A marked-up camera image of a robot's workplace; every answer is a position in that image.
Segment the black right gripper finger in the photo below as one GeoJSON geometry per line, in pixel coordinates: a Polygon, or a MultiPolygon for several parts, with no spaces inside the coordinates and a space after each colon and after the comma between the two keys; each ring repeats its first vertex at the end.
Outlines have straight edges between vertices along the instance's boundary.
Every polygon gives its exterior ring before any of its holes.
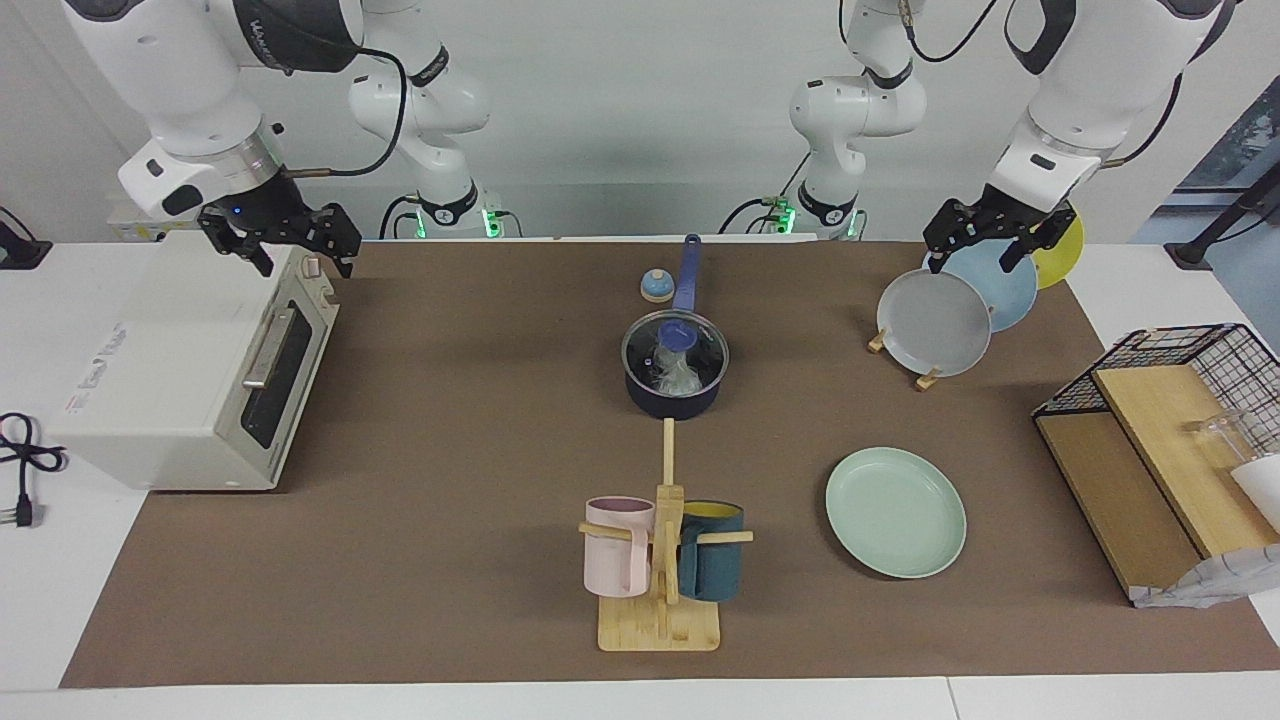
{"type": "Polygon", "coordinates": [[[220,252],[246,260],[264,278],[274,272],[274,261],[253,236],[220,233],[220,252]]]}
{"type": "Polygon", "coordinates": [[[301,246],[332,260],[339,275],[349,279],[355,270],[362,236],[338,202],[306,213],[301,219],[301,246]]]}

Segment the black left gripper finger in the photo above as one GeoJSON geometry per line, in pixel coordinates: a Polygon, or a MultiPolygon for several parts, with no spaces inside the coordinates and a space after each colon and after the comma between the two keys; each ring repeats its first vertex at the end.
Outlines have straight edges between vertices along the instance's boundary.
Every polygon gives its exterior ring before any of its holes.
{"type": "Polygon", "coordinates": [[[922,232],[928,249],[925,266],[940,274],[947,260],[969,245],[969,206],[959,199],[945,201],[922,232]]]}
{"type": "Polygon", "coordinates": [[[1001,270],[1010,274],[1024,258],[1029,258],[1041,249],[1041,237],[1037,228],[1020,228],[1012,242],[1006,247],[998,259],[1001,270]]]}

